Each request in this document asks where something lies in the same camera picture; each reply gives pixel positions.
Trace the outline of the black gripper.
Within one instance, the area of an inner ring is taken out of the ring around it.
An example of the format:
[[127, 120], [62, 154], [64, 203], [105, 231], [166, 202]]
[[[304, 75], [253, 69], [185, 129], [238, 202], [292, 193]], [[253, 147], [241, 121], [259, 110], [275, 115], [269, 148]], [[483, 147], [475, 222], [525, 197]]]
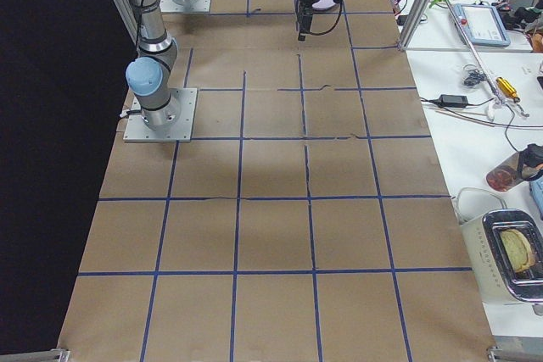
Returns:
[[298, 41], [304, 42], [311, 33], [313, 4], [315, 0], [296, 0], [296, 17], [298, 22]]

